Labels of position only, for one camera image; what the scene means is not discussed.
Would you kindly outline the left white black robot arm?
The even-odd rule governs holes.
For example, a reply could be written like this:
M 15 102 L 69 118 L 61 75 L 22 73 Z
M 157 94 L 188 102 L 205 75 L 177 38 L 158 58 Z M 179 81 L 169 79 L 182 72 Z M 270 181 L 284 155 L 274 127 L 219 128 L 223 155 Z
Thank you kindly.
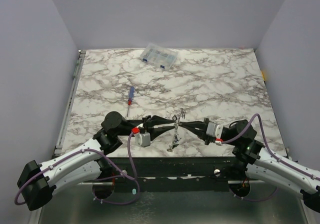
M 101 124 L 101 129 L 77 148 L 51 160 L 37 163 L 28 162 L 17 181 L 19 188 L 14 198 L 17 206 L 27 205 L 35 211 L 46 205 L 59 191 L 86 181 L 113 180 L 112 169 L 119 172 L 119 178 L 138 182 L 138 174 L 129 155 L 133 175 L 129 175 L 108 158 L 123 143 L 120 136 L 132 138 L 145 132 L 142 141 L 148 145 L 156 137 L 174 129 L 174 121 L 157 115 L 142 119 L 125 119 L 119 112 L 109 112 Z

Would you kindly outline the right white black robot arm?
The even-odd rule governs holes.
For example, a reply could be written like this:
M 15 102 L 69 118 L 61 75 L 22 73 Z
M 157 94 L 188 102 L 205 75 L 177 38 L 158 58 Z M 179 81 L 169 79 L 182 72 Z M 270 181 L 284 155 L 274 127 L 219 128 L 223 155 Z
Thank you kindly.
M 264 138 L 256 140 L 253 120 L 237 120 L 228 127 L 205 119 L 181 122 L 180 127 L 192 132 L 205 144 L 233 146 L 232 154 L 239 161 L 229 173 L 240 180 L 244 176 L 286 189 L 303 200 L 305 206 L 320 211 L 320 172 L 303 166 L 272 150 Z

